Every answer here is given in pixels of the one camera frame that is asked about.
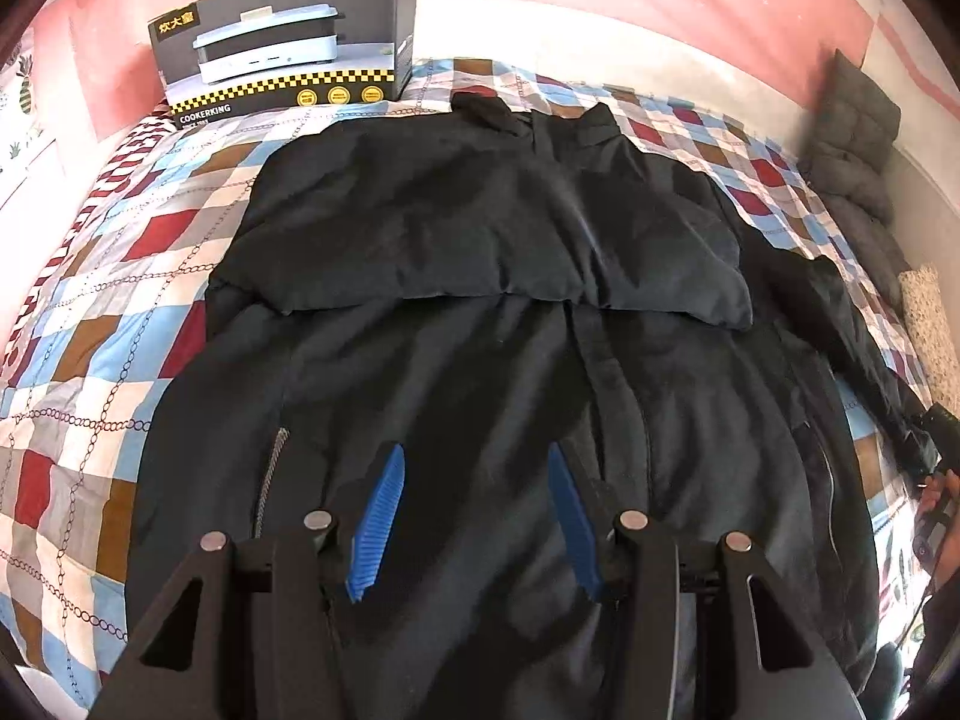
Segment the person's right hand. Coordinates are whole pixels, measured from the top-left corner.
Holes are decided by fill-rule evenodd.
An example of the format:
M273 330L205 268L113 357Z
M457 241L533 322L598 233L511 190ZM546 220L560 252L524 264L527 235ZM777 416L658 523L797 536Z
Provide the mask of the person's right hand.
M930 476L919 499L913 546L936 592L957 574L958 532L958 476L954 472Z

